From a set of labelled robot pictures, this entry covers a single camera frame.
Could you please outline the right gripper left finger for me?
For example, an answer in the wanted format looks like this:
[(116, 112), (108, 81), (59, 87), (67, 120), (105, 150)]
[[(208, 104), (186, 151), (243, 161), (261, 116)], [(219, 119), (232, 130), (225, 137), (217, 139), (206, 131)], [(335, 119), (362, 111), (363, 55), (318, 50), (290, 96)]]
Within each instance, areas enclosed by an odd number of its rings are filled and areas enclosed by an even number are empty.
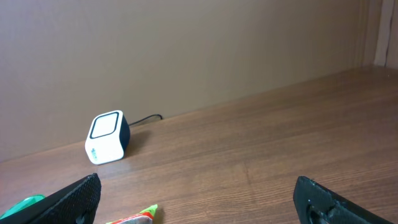
[(1, 219), (1, 224), (93, 224), (100, 198), (101, 181), (93, 173)]

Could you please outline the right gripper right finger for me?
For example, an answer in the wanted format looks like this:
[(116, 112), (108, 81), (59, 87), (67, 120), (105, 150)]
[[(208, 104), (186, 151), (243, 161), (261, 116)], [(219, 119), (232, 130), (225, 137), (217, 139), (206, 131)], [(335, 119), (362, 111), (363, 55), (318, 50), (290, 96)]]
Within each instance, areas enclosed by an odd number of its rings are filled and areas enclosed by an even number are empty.
[(297, 178), (293, 201), (301, 224), (392, 224), (306, 176)]

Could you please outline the green snack bag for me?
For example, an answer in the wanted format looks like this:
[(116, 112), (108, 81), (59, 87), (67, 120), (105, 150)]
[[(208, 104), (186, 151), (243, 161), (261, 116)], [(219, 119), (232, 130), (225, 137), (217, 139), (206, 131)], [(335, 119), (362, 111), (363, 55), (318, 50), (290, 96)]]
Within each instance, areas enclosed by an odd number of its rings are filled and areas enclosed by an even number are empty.
[(127, 218), (121, 218), (107, 224), (153, 224), (158, 205), (151, 205), (150, 207), (142, 210), (141, 212)]

